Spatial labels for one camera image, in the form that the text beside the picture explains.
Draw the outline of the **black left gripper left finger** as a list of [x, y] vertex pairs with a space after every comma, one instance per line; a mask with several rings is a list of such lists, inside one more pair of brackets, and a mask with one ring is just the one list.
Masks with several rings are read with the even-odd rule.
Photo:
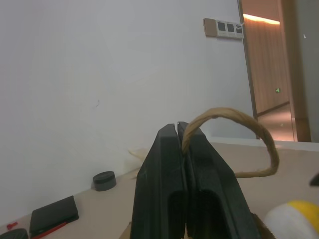
[[173, 124], [161, 128], [137, 174], [132, 239], [184, 237], [188, 191]]

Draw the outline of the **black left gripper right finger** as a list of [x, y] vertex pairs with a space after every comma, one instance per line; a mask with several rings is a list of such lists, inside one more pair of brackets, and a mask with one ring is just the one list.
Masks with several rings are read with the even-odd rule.
[[188, 205], [179, 238], [261, 237], [233, 170], [200, 129], [191, 137], [184, 168]]

